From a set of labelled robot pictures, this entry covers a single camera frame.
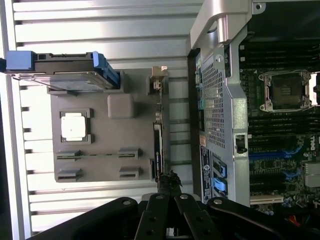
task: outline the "white wall panel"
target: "white wall panel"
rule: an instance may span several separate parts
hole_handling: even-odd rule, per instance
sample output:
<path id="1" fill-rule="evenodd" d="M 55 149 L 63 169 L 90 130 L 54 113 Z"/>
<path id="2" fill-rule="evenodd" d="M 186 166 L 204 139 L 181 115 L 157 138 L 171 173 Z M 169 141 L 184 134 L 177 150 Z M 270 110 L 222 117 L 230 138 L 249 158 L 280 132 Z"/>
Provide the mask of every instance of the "white wall panel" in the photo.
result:
<path id="1" fill-rule="evenodd" d="M 168 66 L 169 98 L 188 97 L 185 40 L 203 0 L 28 0 L 13 4 L 18 50 L 72 54 L 98 51 L 115 69 Z M 156 192 L 151 181 L 57 183 L 50 97 L 28 82 L 20 91 L 31 225 L 39 232 L 121 196 Z M 170 104 L 170 121 L 188 120 L 187 103 Z M 189 124 L 171 124 L 173 141 L 189 139 Z M 172 169 L 192 193 L 190 145 L 171 146 Z"/>

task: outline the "vent grille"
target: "vent grille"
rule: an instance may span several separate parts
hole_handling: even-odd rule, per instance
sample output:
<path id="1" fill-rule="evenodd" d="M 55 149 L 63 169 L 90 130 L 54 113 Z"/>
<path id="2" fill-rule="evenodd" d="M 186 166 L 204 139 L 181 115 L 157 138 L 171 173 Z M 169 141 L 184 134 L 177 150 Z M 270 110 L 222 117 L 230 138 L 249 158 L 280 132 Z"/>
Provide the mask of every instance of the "vent grille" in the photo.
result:
<path id="1" fill-rule="evenodd" d="M 222 72 L 213 63 L 202 72 L 207 141 L 221 148 L 225 148 L 223 81 Z"/>

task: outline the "white pci slot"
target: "white pci slot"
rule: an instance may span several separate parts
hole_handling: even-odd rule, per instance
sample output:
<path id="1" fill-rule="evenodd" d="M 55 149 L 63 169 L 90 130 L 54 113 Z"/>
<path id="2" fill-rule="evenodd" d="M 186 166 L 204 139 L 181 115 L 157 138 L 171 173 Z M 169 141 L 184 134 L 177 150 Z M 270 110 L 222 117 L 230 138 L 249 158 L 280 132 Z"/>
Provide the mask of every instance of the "white pci slot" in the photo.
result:
<path id="1" fill-rule="evenodd" d="M 258 204 L 280 204 L 284 202 L 282 195 L 259 195 L 250 197 L 250 205 Z"/>

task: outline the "dell logo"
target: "dell logo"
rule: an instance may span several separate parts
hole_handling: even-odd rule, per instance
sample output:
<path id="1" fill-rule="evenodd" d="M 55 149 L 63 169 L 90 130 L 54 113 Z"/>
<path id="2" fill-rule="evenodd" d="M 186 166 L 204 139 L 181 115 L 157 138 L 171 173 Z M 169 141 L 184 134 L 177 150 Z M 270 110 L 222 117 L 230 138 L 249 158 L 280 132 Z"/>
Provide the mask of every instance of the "dell logo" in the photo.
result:
<path id="1" fill-rule="evenodd" d="M 316 150 L 316 141 L 315 141 L 315 136 L 310 137 L 310 145 L 311 145 L 311 151 Z"/>

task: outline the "cpu socket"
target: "cpu socket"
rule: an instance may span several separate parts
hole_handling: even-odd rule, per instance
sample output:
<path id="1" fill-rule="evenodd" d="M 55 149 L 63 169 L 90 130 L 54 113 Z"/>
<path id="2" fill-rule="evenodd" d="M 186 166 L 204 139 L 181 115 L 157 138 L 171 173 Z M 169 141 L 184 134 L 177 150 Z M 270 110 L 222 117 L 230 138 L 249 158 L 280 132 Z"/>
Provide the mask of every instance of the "cpu socket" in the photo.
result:
<path id="1" fill-rule="evenodd" d="M 260 110 L 270 113 L 297 112 L 312 107 L 307 71 L 273 71 L 259 75 L 264 82 L 264 103 Z"/>

